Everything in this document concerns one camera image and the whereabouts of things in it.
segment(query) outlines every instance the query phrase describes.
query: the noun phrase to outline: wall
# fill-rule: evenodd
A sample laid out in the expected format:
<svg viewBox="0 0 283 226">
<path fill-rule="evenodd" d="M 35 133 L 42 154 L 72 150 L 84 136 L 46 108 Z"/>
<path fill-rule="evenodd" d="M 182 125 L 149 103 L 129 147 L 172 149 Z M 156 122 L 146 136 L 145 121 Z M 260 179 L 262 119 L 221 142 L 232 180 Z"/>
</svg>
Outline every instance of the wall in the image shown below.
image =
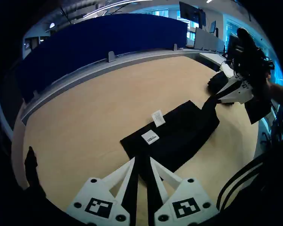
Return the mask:
<svg viewBox="0 0 283 226">
<path fill-rule="evenodd" d="M 22 57 L 23 59 L 31 52 L 30 50 L 25 50 L 25 39 L 26 38 L 32 38 L 32 37 L 39 37 L 39 43 L 40 43 L 40 37 L 41 36 L 50 36 L 49 32 L 45 32 L 48 29 L 45 24 L 36 24 L 32 26 L 31 29 L 29 29 L 28 32 L 23 37 L 23 44 L 22 44 Z"/>
</svg>

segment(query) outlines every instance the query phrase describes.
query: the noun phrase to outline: black cloth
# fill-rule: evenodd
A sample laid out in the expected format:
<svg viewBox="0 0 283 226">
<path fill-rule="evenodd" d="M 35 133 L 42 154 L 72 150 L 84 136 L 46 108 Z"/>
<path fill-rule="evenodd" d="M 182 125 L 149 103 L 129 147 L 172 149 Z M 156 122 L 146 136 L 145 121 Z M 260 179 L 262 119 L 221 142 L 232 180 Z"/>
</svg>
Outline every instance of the black cloth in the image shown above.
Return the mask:
<svg viewBox="0 0 283 226">
<path fill-rule="evenodd" d="M 156 127 L 154 122 L 122 139 L 130 159 L 135 156 L 151 156 L 172 172 L 175 172 L 207 141 L 217 128 L 219 120 L 215 111 L 216 100 L 209 98 L 202 110 L 191 101 L 178 106 L 164 115 L 165 124 Z M 142 135 L 149 130 L 155 132 L 159 139 L 148 145 Z M 139 170 L 142 179 L 147 182 L 147 174 Z"/>
<path fill-rule="evenodd" d="M 215 95 L 228 83 L 228 81 L 229 79 L 224 72 L 219 72 L 208 82 L 208 91 L 211 95 Z"/>
</svg>

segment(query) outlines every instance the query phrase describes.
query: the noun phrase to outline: table surface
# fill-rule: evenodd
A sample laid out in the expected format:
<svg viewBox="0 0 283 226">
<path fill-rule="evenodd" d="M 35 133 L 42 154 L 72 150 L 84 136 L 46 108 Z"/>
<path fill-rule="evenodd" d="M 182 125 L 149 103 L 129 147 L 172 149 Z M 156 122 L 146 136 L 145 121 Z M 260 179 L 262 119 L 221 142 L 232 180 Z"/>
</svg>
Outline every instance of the table surface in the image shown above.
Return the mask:
<svg viewBox="0 0 283 226">
<path fill-rule="evenodd" d="M 129 160 L 120 140 L 151 122 L 151 113 L 166 114 L 189 99 L 201 108 L 215 74 L 184 56 L 165 58 L 106 73 L 46 103 L 28 119 L 23 156 L 32 146 L 47 198 L 65 211 L 89 177 L 104 178 Z M 216 112 L 217 129 L 176 171 L 197 178 L 214 203 L 224 184 L 253 159 L 258 133 L 243 105 L 217 105 Z M 137 225 L 147 224 L 146 187 L 139 181 Z"/>
</svg>

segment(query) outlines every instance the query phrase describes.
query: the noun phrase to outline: white label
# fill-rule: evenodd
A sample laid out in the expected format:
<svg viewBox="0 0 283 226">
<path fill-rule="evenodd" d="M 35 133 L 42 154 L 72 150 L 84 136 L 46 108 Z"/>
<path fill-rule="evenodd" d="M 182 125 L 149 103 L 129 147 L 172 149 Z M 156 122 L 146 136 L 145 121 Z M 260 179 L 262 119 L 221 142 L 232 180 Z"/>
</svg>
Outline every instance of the white label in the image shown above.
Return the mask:
<svg viewBox="0 0 283 226">
<path fill-rule="evenodd" d="M 142 138 L 150 145 L 153 142 L 157 141 L 159 139 L 158 135 L 153 132 L 152 130 L 149 130 L 145 134 L 142 135 Z"/>
<path fill-rule="evenodd" d="M 163 118 L 163 114 L 161 113 L 161 110 L 154 112 L 152 114 L 152 119 L 154 120 L 156 127 L 159 127 L 160 125 L 166 123 L 165 119 Z"/>
</svg>

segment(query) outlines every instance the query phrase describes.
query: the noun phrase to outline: window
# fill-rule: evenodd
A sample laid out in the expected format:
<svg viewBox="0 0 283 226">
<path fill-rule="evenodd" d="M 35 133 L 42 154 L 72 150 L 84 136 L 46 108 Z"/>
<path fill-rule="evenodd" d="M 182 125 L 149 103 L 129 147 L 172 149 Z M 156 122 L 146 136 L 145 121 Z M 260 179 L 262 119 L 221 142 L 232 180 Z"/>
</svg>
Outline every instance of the window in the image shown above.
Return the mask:
<svg viewBox="0 0 283 226">
<path fill-rule="evenodd" d="M 142 12 L 142 14 L 150 14 L 150 15 L 155 15 L 155 16 L 169 17 L 169 10 L 148 11 L 148 12 Z"/>
</svg>

